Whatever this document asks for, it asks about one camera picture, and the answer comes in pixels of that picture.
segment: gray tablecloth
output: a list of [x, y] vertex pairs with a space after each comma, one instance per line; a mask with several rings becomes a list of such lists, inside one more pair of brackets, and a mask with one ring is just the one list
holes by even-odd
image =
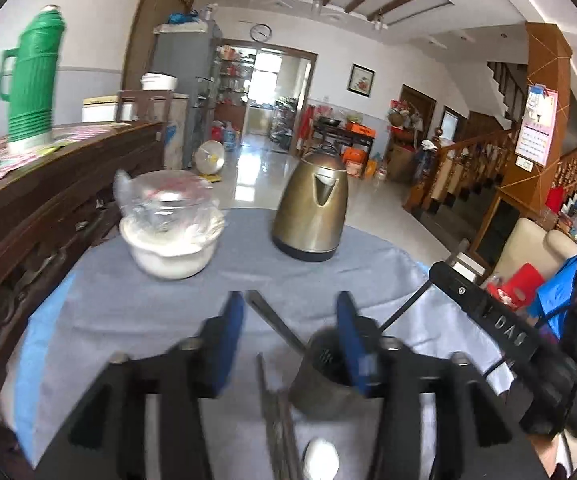
[[[257, 288], [306, 340], [334, 322], [338, 291], [350, 290], [362, 313], [380, 322], [427, 279], [405, 251], [351, 227], [345, 227], [339, 250], [329, 261], [294, 260], [270, 240], [273, 215], [262, 209], [230, 210], [213, 260], [198, 275], [178, 282], [162, 282], [143, 273], [120, 237], [84, 255], [46, 358], [34, 434], [35, 462], [114, 351], [134, 358], [166, 351], [196, 333], [204, 319], [217, 315], [230, 290]], [[465, 351], [480, 368], [500, 357], [489, 337], [434, 288], [387, 333], [425, 354], [447, 357]], [[260, 351], [271, 386], [288, 386], [299, 367], [299, 356], [247, 309], [230, 384], [219, 399], [201, 402], [217, 480], [272, 478], [255, 378], [254, 357]], [[494, 375], [499, 391], [510, 381], [507, 369]], [[341, 457], [337, 478], [365, 478], [379, 402], [367, 400], [361, 413], [338, 422], [298, 420], [300, 451], [311, 438], [325, 437]], [[424, 416], [428, 431], [423, 436], [423, 474], [427, 478], [434, 438], [430, 407]]]

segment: calendar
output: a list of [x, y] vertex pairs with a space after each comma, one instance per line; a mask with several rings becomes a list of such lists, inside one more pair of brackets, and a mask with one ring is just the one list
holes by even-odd
[[531, 86], [515, 153], [545, 166], [553, 142], [556, 113], [557, 92], [538, 85]]

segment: wall clock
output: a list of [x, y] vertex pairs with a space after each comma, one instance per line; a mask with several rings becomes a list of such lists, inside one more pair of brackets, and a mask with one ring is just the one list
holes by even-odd
[[266, 41], [270, 40], [273, 31], [270, 30], [268, 25], [264, 23], [258, 23], [257, 25], [253, 25], [251, 27], [251, 39], [253, 41], [257, 41], [258, 43], [265, 43]]

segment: white bowl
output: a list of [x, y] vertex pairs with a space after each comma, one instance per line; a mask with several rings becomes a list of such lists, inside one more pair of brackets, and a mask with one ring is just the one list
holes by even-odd
[[177, 88], [177, 78], [166, 75], [149, 72], [142, 75], [142, 90], [172, 90]]
[[145, 240], [130, 218], [121, 219], [120, 233], [140, 269], [163, 280], [182, 280], [200, 272], [213, 257], [217, 240], [224, 230], [224, 216], [218, 213], [220, 218], [217, 219], [216, 229], [202, 246], [180, 245], [170, 241], [153, 243], [152, 237]]

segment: refrigerator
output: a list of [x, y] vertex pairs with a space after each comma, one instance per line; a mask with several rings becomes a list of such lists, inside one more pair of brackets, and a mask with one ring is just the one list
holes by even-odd
[[155, 51], [150, 72], [177, 78], [175, 92], [188, 95], [182, 168], [210, 138], [219, 85], [218, 47], [222, 32], [212, 21], [160, 25], [155, 29]]

